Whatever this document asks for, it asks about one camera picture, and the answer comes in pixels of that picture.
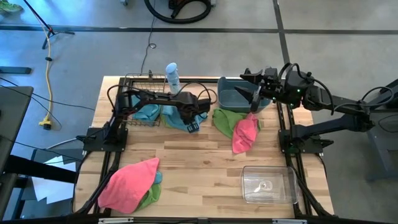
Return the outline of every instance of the gray floor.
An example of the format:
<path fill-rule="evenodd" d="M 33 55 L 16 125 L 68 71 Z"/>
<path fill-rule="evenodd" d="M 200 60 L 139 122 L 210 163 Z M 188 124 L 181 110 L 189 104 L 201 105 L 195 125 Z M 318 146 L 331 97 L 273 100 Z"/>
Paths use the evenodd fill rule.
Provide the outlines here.
<path fill-rule="evenodd" d="M 124 7 L 117 1 L 31 1 L 38 13 L 53 25 L 95 27 L 149 27 L 152 16 L 142 1 L 130 0 Z M 182 16 L 199 11 L 192 3 Z M 280 0 L 285 29 L 398 29 L 393 0 Z M 165 1 L 157 8 L 169 14 Z M 0 16 L 2 26 L 37 24 L 26 10 Z M 157 21 L 155 27 L 262 28 L 276 29 L 271 0 L 218 0 L 210 16 L 191 25 L 176 26 Z M 139 72 L 148 33 L 78 32 L 52 39 L 54 62 L 50 79 L 54 99 L 94 107 L 104 75 Z M 46 50 L 41 50 L 42 32 L 0 31 L 0 64 L 26 66 L 31 75 L 2 75 L 19 85 L 30 85 L 48 96 L 45 84 Z M 397 78 L 398 36 L 396 35 L 287 35 L 290 60 L 311 71 L 334 95 L 361 98 L 374 86 Z M 236 77 L 246 67 L 252 71 L 266 65 L 283 66 L 278 34 L 154 33 L 144 71 L 163 72 L 169 62 L 177 62 L 181 75 Z M 45 110 L 32 102 L 17 140 L 37 147 L 84 134 L 93 113 L 55 105 L 54 115 L 62 122 L 59 131 L 44 131 L 38 122 Z M 319 123 L 328 111 L 312 113 Z M 345 218 L 398 223 L 398 184 L 393 180 L 369 183 L 365 176 L 375 169 L 374 154 L 365 134 L 341 131 L 327 134 L 335 140 L 325 150 L 328 183 L 335 213 Z M 15 146 L 13 154 L 30 157 L 31 150 Z"/>

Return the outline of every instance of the wire basket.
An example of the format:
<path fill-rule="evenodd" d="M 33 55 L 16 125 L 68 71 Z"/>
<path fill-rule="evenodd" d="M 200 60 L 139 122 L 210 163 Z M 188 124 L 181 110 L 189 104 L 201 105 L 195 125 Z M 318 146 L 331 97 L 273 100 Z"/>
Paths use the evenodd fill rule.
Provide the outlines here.
<path fill-rule="evenodd" d="M 155 92 L 164 93 L 166 76 L 164 74 L 152 73 L 128 73 L 123 81 L 124 85 L 132 86 L 141 90 L 150 90 Z M 163 112 L 163 106 L 160 105 L 159 116 L 154 121 L 141 121 L 133 118 L 133 114 L 127 117 L 126 122 L 128 125 L 132 126 L 160 126 L 160 114 Z"/>

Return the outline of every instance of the clear plastic container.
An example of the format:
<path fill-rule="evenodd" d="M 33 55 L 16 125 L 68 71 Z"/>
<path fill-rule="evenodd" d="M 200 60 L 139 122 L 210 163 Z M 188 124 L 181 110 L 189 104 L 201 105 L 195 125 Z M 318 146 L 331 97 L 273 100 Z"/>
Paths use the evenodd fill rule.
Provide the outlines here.
<path fill-rule="evenodd" d="M 297 203 L 295 172 L 291 167 L 245 166 L 242 195 L 247 203 Z"/>

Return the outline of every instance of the wooden table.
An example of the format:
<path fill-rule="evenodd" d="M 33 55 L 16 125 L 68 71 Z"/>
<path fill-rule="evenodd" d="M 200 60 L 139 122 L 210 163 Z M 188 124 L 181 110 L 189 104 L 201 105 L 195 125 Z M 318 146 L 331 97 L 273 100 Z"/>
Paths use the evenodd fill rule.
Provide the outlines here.
<path fill-rule="evenodd" d="M 120 77 L 104 77 L 94 115 L 93 127 L 102 127 L 111 117 L 111 105 L 106 90 L 119 83 Z M 206 84 L 216 90 L 216 84 Z M 197 95 L 203 87 L 189 85 L 185 91 Z M 117 88 L 113 89 L 114 98 Z M 158 157 L 163 173 L 162 193 L 158 202 L 128 214 L 135 217 L 235 217 L 235 218 L 293 218 L 290 204 L 248 204 L 241 193 L 241 169 L 244 166 L 286 166 L 279 149 L 277 132 L 279 120 L 275 104 L 257 114 L 261 131 L 253 148 L 233 154 L 231 140 L 220 133 L 211 121 L 214 104 L 200 132 L 188 134 L 178 129 L 127 126 L 129 138 L 121 157 L 120 168 Z M 294 110 L 297 124 L 312 124 L 311 112 Z M 100 179 L 103 152 L 93 152 L 81 167 L 76 185 L 75 210 L 81 208 L 93 193 Z M 308 188 L 330 213 L 333 207 L 323 166 L 314 155 L 303 154 Z M 126 216 L 112 211 L 112 216 Z"/>

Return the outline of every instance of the pink cloth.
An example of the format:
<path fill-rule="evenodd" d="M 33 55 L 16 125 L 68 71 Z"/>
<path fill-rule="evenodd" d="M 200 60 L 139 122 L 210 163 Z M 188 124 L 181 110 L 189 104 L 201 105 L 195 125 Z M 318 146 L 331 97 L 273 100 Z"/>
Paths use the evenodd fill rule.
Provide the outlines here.
<path fill-rule="evenodd" d="M 155 181 L 159 158 L 128 165 L 116 171 L 98 197 L 98 205 L 132 213 Z"/>
<path fill-rule="evenodd" d="M 251 149 L 257 137 L 258 119 L 249 113 L 245 119 L 236 123 L 234 134 L 232 135 L 232 151 L 242 153 Z"/>

